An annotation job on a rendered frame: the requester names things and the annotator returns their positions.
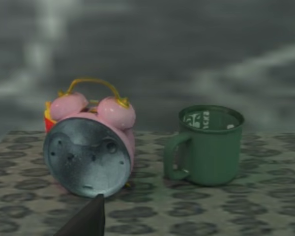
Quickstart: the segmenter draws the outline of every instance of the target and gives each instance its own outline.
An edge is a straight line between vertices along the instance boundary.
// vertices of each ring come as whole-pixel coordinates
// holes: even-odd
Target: twin bell alarm clock
[[[106,85],[114,96],[88,101],[73,92],[77,83]],[[134,162],[132,127],[136,114],[114,86],[93,78],[74,80],[67,92],[46,103],[44,159],[51,175],[67,191],[105,197],[122,189]]]

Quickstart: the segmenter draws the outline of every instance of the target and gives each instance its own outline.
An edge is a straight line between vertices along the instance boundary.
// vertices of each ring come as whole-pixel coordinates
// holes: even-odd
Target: mug handle
[[[170,138],[164,147],[164,159],[163,168],[166,178],[171,180],[182,180],[189,176],[187,170],[174,170],[174,152],[178,145],[185,143],[191,139],[191,135],[188,133],[180,133]]]

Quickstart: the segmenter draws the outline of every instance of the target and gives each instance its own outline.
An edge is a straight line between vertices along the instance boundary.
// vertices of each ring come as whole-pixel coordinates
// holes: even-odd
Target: mug rim
[[[218,111],[218,112],[227,113],[227,114],[235,117],[238,120],[239,125],[235,126],[234,128],[231,128],[231,129],[210,130],[210,129],[195,128],[195,127],[187,125],[185,122],[183,122],[183,117],[187,113],[203,110],[205,108],[207,108],[209,111]],[[240,129],[242,127],[242,125],[245,123],[245,118],[240,112],[238,112],[234,109],[228,108],[228,107],[217,106],[217,105],[194,105],[194,106],[186,107],[179,112],[178,119],[179,119],[180,125],[182,125],[184,128],[186,128],[190,131],[193,131],[193,132],[197,132],[197,133],[219,133],[219,134],[220,133],[229,133],[229,132],[233,132],[237,129]]]

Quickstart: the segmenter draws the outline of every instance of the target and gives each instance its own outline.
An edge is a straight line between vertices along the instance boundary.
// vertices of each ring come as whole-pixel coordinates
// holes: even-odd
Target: marbled backdrop
[[[44,102],[83,75],[128,96],[140,130],[218,104],[246,130],[295,131],[295,0],[0,0],[0,134],[42,129]]]

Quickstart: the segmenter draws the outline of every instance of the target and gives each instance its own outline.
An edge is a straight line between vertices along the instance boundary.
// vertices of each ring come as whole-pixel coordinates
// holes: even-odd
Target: table
[[[216,188],[162,178],[171,135],[136,132],[134,185],[106,200],[106,236],[295,236],[295,134],[245,133],[237,179]],[[0,236],[52,236],[89,201],[54,184],[44,136],[0,143]]]

